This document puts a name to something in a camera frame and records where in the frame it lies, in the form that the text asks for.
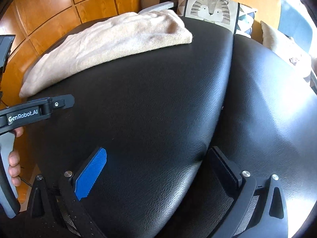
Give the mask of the person left hand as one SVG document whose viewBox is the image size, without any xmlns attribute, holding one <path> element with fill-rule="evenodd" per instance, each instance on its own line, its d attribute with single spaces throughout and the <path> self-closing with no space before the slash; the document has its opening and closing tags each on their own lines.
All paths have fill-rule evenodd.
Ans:
<svg viewBox="0 0 317 238">
<path fill-rule="evenodd" d="M 11 176 L 11 182 L 15 187 L 20 186 L 21 179 L 20 179 L 20 173 L 21 173 L 21 166 L 20 166 L 20 154 L 18 151 L 13 150 L 8 155 L 8 173 Z"/>
</svg>

